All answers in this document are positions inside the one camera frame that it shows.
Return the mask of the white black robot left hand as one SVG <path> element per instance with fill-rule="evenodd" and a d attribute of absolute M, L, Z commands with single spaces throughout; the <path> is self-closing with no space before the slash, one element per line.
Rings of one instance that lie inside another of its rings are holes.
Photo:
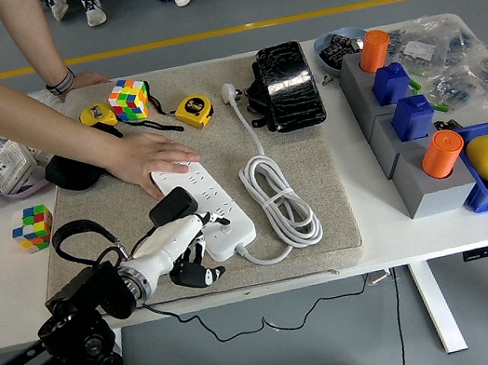
<path fill-rule="evenodd" d="M 149 300 L 159 277 L 169 274 L 179 286 L 207 288 L 224 274 L 225 268 L 204 268 L 205 238 L 202 228 L 208 223 L 230 224 L 215 213 L 190 214 L 159 226 L 119 267 L 120 275 L 134 281 L 140 299 Z"/>

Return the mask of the person's right hand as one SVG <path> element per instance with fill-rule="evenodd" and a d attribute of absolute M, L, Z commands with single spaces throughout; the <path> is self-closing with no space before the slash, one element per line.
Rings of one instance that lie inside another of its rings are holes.
<path fill-rule="evenodd" d="M 197 150 L 179 142 L 171 141 L 159 134 L 136 133 L 115 143 L 117 154 L 104 159 L 104 168 L 126 183 L 141 187 L 156 201 L 163 194 L 153 182 L 155 171 L 187 173 L 187 163 L 199 162 L 202 158 Z"/>

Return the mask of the person's left hand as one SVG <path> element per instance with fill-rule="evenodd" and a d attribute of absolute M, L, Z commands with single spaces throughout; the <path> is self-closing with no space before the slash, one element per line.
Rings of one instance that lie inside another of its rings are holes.
<path fill-rule="evenodd" d="M 110 77 L 106 74 L 86 71 L 79 75 L 69 72 L 64 79 L 55 86 L 47 86 L 47 90 L 61 100 L 74 89 L 86 88 L 88 86 L 103 84 L 109 82 Z"/>

